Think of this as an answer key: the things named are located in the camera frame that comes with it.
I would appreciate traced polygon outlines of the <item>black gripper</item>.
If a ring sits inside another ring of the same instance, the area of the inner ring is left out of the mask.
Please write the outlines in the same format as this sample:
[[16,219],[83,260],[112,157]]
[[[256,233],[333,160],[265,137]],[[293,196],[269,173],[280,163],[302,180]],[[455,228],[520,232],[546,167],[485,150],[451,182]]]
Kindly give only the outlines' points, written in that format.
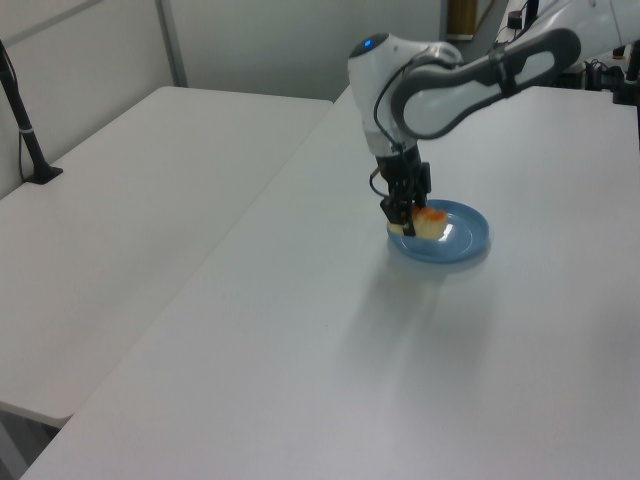
[[430,164],[421,161],[417,146],[391,156],[376,156],[375,159],[388,189],[388,194],[380,202],[383,213],[403,235],[415,236],[413,204],[418,208],[427,206],[427,197],[431,193]]

